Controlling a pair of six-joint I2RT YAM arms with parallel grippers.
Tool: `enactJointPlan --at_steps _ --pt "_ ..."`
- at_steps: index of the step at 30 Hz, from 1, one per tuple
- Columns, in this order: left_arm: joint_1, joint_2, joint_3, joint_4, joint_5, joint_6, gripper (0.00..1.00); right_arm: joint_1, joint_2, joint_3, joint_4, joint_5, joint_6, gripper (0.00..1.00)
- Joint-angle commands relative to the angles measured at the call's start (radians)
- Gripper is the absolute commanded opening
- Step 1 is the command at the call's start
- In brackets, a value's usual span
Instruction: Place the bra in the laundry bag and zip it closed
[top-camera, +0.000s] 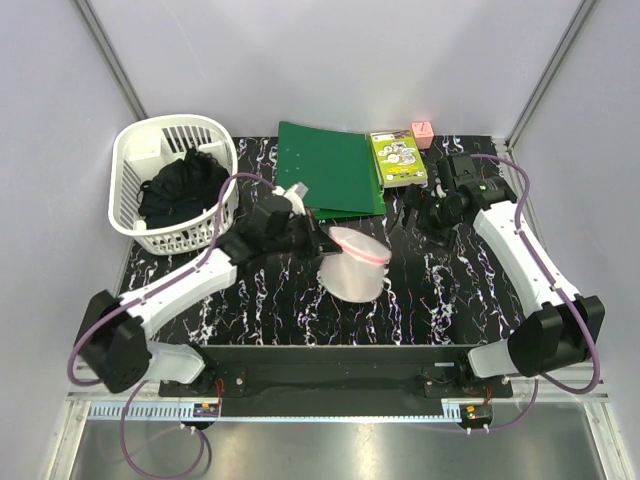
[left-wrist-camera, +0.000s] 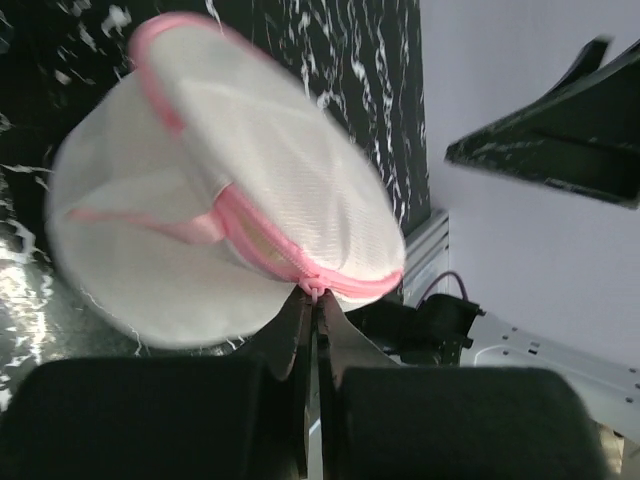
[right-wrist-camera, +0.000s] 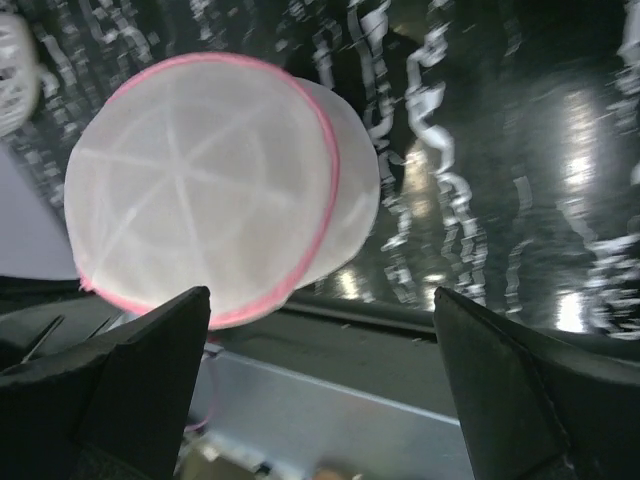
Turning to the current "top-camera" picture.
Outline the white mesh laundry bag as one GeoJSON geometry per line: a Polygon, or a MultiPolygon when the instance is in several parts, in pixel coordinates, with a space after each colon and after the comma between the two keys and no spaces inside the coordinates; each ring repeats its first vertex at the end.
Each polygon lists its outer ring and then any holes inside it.
{"type": "Polygon", "coordinates": [[[329,238],[341,249],[325,257],[319,267],[320,284],[334,297],[351,303],[377,299],[383,290],[391,251],[360,231],[333,226],[329,238]]]}

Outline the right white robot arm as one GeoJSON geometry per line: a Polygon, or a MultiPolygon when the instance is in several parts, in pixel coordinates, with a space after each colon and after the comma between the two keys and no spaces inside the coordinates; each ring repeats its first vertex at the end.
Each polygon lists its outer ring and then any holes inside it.
{"type": "Polygon", "coordinates": [[[519,298],[524,321],[506,339],[471,349],[454,371],[454,384],[466,396],[486,389],[490,378],[542,376],[584,361],[600,378],[596,340],[605,308],[596,296],[583,296],[561,274],[532,235],[516,194],[501,176],[485,176],[479,155],[458,153],[438,163],[440,190],[411,185],[404,199],[405,220],[442,247],[455,242],[461,226],[472,228],[490,247],[519,298]]]}

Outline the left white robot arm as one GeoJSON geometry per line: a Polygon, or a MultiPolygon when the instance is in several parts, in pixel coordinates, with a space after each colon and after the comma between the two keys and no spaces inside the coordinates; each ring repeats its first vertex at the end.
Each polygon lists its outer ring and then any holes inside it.
{"type": "Polygon", "coordinates": [[[217,362],[192,344],[167,344],[153,336],[203,298],[233,286],[239,274],[276,254],[309,260],[341,253],[313,213],[281,196],[258,203],[208,250],[181,268],[119,297],[92,297],[73,353],[118,394],[144,381],[167,381],[203,396],[217,387],[217,362]]]}

